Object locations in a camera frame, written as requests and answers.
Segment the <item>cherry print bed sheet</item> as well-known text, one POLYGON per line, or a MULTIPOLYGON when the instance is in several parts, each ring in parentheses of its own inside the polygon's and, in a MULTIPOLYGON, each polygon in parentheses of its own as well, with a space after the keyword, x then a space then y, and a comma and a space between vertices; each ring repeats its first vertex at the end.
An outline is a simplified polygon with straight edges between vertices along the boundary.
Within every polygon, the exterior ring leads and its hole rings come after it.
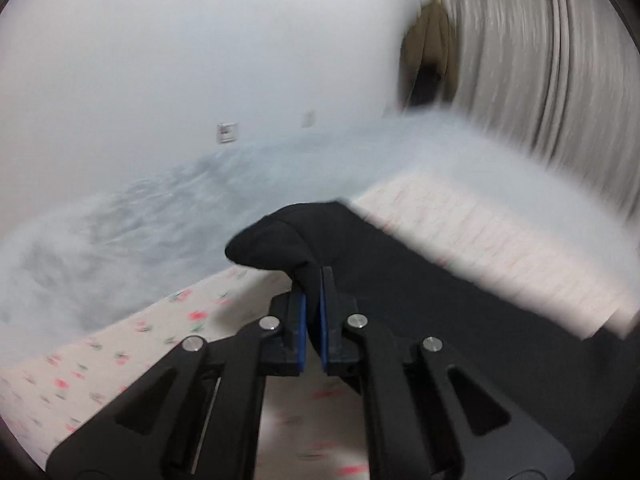
POLYGON ((2 477, 567 479, 637 381, 638 292, 427 174, 282 208, 226 254, 4 368, 2 477))

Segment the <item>black coat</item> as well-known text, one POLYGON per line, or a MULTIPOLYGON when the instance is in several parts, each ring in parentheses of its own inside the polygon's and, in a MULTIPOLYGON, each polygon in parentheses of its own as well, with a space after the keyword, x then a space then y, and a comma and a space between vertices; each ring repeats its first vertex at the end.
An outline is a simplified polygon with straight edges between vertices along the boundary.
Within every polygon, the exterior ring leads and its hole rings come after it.
POLYGON ((448 342, 564 445, 567 479, 636 478, 639 341, 600 332, 581 340, 424 259, 345 205, 282 208, 230 240, 240 266, 284 272, 306 297, 320 356, 320 271, 402 339, 448 342))

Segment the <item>white wall socket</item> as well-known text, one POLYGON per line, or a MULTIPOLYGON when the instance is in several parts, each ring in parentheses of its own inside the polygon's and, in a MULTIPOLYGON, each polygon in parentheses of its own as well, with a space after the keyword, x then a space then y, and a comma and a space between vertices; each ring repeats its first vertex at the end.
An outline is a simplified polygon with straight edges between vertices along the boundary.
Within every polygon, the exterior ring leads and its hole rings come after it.
POLYGON ((236 122, 221 122, 217 125, 217 142, 228 144, 238 140, 238 124, 236 122))

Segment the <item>olive green hanging jacket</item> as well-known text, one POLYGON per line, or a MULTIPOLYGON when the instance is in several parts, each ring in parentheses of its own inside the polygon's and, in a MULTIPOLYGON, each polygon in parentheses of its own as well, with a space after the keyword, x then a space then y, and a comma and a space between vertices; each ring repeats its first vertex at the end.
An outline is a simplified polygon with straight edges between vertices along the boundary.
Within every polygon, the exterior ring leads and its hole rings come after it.
POLYGON ((459 84, 459 37, 444 0, 421 0, 400 46, 398 99, 402 108, 451 103, 459 84))

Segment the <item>grey patterned curtain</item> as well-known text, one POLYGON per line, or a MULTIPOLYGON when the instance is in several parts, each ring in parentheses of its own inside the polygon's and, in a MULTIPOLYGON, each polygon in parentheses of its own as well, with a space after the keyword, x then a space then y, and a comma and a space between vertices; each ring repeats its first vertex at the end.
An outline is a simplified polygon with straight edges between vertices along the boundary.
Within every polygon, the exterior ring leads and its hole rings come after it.
POLYGON ((444 0, 459 37, 450 103, 639 212, 639 52, 610 0, 444 0))

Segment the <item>light grey blanket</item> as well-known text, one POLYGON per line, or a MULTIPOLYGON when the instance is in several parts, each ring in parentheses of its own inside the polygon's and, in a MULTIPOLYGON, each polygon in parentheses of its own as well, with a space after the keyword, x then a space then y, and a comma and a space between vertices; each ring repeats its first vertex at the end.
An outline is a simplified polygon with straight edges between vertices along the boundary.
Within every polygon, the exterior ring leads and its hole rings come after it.
POLYGON ((224 148, 52 210, 1 244, 1 322, 90 333, 224 270, 227 240, 264 214, 422 174, 550 234, 580 275, 638 299, 637 243, 612 214, 461 119, 424 113, 224 148))

